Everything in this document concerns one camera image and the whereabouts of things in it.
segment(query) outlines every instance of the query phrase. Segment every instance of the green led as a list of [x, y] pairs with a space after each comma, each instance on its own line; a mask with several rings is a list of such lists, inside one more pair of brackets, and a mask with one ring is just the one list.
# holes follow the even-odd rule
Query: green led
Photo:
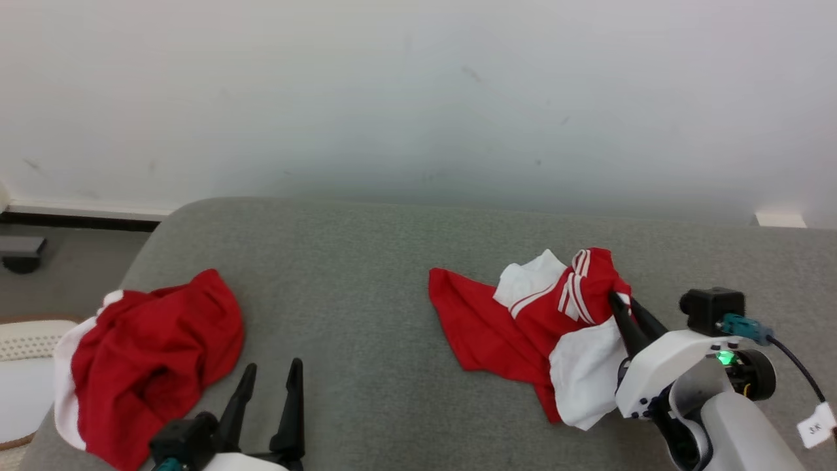
[[718, 352], [716, 356], [718, 357], [718, 361], [721, 362], [721, 365], [724, 366], [731, 365], [735, 362], [735, 352], [722, 350]]

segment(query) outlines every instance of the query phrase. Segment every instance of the red and white garment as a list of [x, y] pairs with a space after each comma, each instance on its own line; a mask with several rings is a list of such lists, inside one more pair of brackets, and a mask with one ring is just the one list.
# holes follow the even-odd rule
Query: red and white garment
[[580, 251], [571, 267], [549, 250], [513, 263], [496, 289], [440, 268], [431, 270], [429, 284], [463, 369], [532, 383], [551, 422], [583, 430], [615, 408], [626, 356], [611, 291], [629, 303], [630, 286], [600, 248]]
[[243, 342], [239, 305], [215, 270], [178, 287], [112, 292], [55, 346], [55, 428], [135, 471], [151, 438], [235, 367]]

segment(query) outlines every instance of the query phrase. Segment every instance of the brown trim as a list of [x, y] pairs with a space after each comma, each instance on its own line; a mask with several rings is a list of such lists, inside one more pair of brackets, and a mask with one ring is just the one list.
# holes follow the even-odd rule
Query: brown trim
[[39, 320], [69, 320], [70, 322], [83, 323], [86, 319], [81, 316], [74, 316], [73, 314], [27, 314], [24, 316], [0, 318], [0, 325], [17, 322], [36, 322]]
[[35, 432], [29, 433], [29, 435], [27, 435], [26, 437], [18, 438], [17, 440], [12, 440], [11, 442], [0, 443], [0, 452], [11, 450], [12, 448], [22, 447], [23, 445], [28, 445], [30, 442], [32, 442], [33, 438], [35, 438]]

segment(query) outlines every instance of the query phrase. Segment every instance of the caster wheel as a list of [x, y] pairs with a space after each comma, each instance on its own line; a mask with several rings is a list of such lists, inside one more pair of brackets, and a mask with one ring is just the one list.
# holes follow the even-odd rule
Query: caster wheel
[[41, 259], [27, 256], [5, 256], [3, 266], [12, 273], [26, 275], [38, 270], [41, 266]]

